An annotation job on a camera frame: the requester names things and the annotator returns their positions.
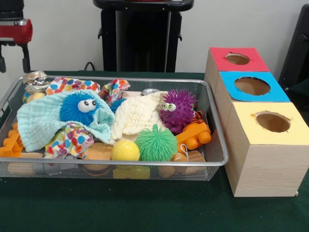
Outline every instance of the yellow block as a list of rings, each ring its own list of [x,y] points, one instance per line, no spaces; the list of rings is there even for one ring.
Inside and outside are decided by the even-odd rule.
[[[150,168],[148,166],[119,165],[112,171],[114,179],[138,179],[150,178]]]

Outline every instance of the black cord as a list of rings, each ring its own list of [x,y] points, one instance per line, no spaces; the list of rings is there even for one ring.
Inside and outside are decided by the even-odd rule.
[[[92,63],[92,62],[88,62],[88,63],[86,64],[86,66],[84,67],[84,71],[86,71],[86,70],[87,70],[88,65],[91,65],[91,67],[92,67],[92,70],[93,70],[93,71],[95,71],[95,70],[96,70],[96,69],[95,69],[95,66],[93,65],[93,63]]]

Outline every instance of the washcloth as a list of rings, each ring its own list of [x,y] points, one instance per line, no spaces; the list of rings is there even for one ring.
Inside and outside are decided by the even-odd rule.
[[[88,147],[94,142],[92,135],[83,127],[68,123],[66,128],[60,130],[45,146],[45,158],[65,159],[72,155],[84,159]]]
[[[131,97],[121,103],[112,125],[112,139],[121,139],[122,134],[138,134],[143,129],[152,129],[154,124],[165,129],[157,111],[165,94],[166,92],[156,92],[147,96]]]
[[[64,91],[81,90],[81,89],[91,89],[96,93],[100,92],[100,85],[93,81],[83,81],[79,79],[71,79],[66,77],[57,77],[46,89],[47,95],[52,95],[54,93],[61,93]]]
[[[75,93],[91,95],[99,103],[99,108],[88,127],[80,122],[68,122],[81,125],[96,138],[108,143],[111,138],[110,126],[115,121],[115,115],[109,106],[92,90],[66,91],[31,101],[18,110],[18,132],[27,152],[41,149],[50,142],[59,129],[66,126],[68,122],[60,121],[60,108],[64,99]]]
[[[117,78],[104,85],[99,96],[111,105],[114,101],[120,100],[122,93],[128,88],[130,88],[128,81]]]

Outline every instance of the wooden stacking box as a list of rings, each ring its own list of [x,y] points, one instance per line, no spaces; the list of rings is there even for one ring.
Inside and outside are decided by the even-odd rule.
[[[254,48],[210,48],[205,72],[235,197],[295,196],[309,167],[309,128]]]

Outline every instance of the metal basket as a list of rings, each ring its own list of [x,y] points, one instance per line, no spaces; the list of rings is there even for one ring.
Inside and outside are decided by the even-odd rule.
[[[113,78],[83,77],[101,86]],[[146,162],[83,159],[25,159],[0,158],[1,177],[44,178],[103,178],[103,179],[153,179],[153,180],[206,180],[214,176],[219,166],[228,161],[228,152],[221,130],[217,110],[209,85],[200,80],[135,79],[126,78],[130,91],[155,88],[161,91],[187,89],[196,95],[198,110],[207,115],[212,132],[211,142],[199,148],[206,162]],[[16,122],[17,110],[22,106],[25,92],[23,78],[17,79],[0,102],[0,144]]]

